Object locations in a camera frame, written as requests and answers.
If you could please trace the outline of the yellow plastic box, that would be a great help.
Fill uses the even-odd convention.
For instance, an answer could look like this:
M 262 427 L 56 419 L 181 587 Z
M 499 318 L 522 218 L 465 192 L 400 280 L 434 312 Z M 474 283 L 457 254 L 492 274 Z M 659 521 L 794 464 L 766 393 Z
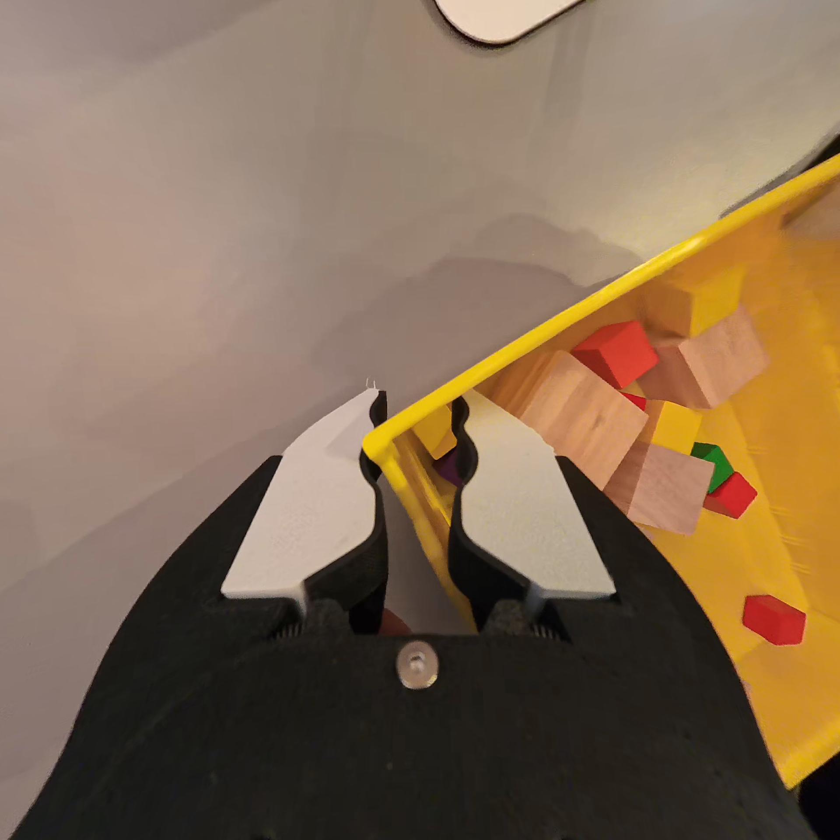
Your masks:
M 838 155 L 757 194 L 710 227 L 632 269 L 478 362 L 368 434 L 364 452 L 413 522 L 461 615 L 469 604 L 445 558 L 453 502 L 409 431 L 542 344 L 568 349 L 639 313 L 660 277 L 698 280 L 744 266 L 742 301 L 770 365 L 703 421 L 758 491 L 740 519 L 703 511 L 691 536 L 645 532 L 725 644 L 776 769 L 789 788 L 838 754 L 838 238 L 787 223 L 838 186 Z

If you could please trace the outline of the white instruction sheet board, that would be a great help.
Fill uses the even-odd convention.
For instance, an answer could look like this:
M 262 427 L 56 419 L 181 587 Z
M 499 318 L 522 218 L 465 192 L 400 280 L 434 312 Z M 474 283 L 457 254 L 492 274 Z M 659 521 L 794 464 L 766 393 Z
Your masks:
M 456 32 L 480 46 L 509 46 L 581 1 L 434 1 Z

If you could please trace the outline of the pile of coloured wooden cubes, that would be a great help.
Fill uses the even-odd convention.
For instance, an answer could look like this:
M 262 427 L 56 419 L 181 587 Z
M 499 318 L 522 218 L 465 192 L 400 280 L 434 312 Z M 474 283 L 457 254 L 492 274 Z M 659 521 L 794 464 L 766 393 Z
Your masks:
M 799 238 L 838 238 L 838 186 L 787 223 Z M 658 446 L 677 488 L 698 490 L 676 472 L 688 468 L 690 445 L 704 440 L 703 421 L 770 365 L 768 351 L 745 308 L 747 270 L 706 270 L 698 280 L 662 276 L 646 285 L 639 313 L 610 322 L 568 349 L 542 344 L 479 383 L 477 391 L 537 432 L 556 455 L 569 457 L 600 488 L 614 475 L 630 477 L 620 458 Z M 711 512 L 736 519 L 734 500 L 715 487 Z M 700 509 L 661 519 L 636 519 L 678 536 L 697 530 Z

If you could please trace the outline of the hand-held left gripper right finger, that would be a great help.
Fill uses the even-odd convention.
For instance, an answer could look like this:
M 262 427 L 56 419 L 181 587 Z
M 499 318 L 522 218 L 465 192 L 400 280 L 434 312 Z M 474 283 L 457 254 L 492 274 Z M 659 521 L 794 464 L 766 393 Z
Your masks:
M 481 630 L 499 602 L 536 623 L 553 600 L 616 594 L 553 449 L 476 391 L 453 408 L 456 491 L 448 571 Z

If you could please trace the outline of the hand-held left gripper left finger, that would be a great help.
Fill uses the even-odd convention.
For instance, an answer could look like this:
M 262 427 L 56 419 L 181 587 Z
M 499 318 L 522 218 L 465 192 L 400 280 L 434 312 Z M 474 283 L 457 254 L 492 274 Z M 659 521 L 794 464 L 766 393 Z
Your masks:
M 364 389 L 301 433 L 280 457 L 222 583 L 229 600 L 285 599 L 300 618 L 331 600 L 357 634 L 382 627 L 389 576 L 381 471 L 363 451 L 387 418 Z

